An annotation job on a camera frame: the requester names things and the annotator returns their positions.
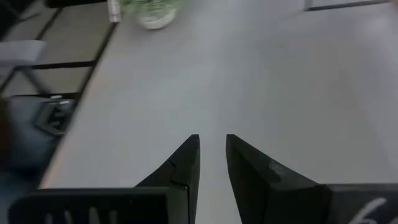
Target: white table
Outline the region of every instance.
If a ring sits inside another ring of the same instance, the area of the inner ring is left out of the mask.
[[[133,187],[201,139],[197,223],[241,223],[225,137],[321,183],[397,182],[392,4],[190,0],[171,26],[124,18],[43,188]]]

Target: table surface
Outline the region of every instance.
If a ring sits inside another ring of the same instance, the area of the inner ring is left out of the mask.
[[[133,187],[195,133],[197,223],[241,223],[229,133],[320,183],[397,182],[396,8],[303,7],[190,0],[154,32],[125,17],[42,187]]]

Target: chair leg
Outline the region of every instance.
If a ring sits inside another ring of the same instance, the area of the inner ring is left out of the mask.
[[[31,67],[20,67],[22,74],[35,86],[36,90],[41,94],[51,93],[50,88],[48,88],[44,83],[42,83],[34,74]]]

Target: potted plant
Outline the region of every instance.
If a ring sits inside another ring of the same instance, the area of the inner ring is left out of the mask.
[[[146,29],[161,29],[171,23],[180,0],[120,0],[121,10],[134,13]]]

